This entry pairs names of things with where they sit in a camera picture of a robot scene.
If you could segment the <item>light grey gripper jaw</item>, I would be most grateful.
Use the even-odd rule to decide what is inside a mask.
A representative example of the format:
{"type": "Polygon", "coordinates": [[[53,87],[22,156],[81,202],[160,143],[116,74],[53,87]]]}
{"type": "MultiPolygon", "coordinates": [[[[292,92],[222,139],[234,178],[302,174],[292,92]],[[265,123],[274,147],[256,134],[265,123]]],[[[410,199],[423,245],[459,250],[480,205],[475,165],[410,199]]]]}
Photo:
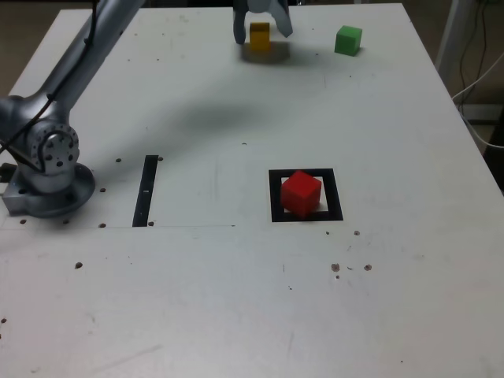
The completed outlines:
{"type": "Polygon", "coordinates": [[[277,29],[284,37],[289,37],[292,32],[291,18],[288,1],[285,0],[250,0],[252,13],[269,13],[276,22],[277,29]]]}

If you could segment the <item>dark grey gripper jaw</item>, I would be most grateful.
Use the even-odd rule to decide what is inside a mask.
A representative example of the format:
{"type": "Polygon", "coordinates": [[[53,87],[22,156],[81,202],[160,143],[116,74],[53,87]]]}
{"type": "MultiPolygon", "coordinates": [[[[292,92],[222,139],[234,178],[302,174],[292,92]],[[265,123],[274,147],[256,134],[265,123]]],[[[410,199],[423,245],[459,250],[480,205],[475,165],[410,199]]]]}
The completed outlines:
{"type": "Polygon", "coordinates": [[[233,34],[235,42],[243,45],[246,40],[245,19],[250,6],[248,0],[233,1],[233,34]]]}

